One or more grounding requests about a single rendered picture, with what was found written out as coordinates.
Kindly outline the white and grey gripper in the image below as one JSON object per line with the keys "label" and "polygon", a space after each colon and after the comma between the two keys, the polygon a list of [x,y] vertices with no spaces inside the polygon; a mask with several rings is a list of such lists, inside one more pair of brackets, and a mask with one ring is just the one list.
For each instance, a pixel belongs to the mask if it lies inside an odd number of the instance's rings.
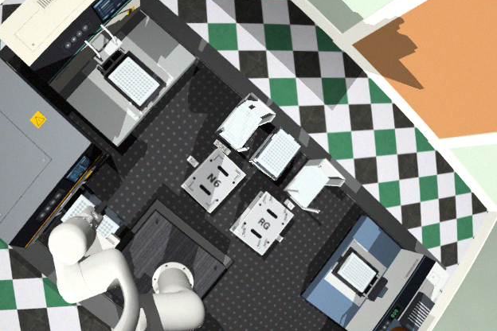
{"label": "white and grey gripper", "polygon": [[104,200],[104,201],[100,202],[100,205],[96,205],[94,208],[91,205],[89,205],[78,216],[82,216],[82,217],[86,216],[87,217],[90,214],[92,214],[95,217],[95,219],[93,221],[93,223],[94,223],[93,226],[96,230],[100,226],[100,223],[102,222],[102,220],[104,219],[103,215],[106,214],[104,210],[107,208],[108,203],[109,202],[107,200]]}

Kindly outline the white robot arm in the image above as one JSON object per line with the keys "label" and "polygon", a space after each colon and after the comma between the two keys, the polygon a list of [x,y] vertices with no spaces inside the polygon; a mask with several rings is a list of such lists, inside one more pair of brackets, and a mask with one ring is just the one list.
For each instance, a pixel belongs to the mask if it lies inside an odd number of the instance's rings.
{"label": "white robot arm", "polygon": [[80,302],[120,285],[124,308],[112,331],[199,328],[205,319],[205,307],[192,289],[194,279],[190,270],[181,263],[164,263],[153,275],[155,293],[139,294],[127,260],[115,249],[120,238],[114,233],[104,238],[95,230],[94,219],[92,214],[74,216],[50,233],[49,250],[63,299],[68,303]]}

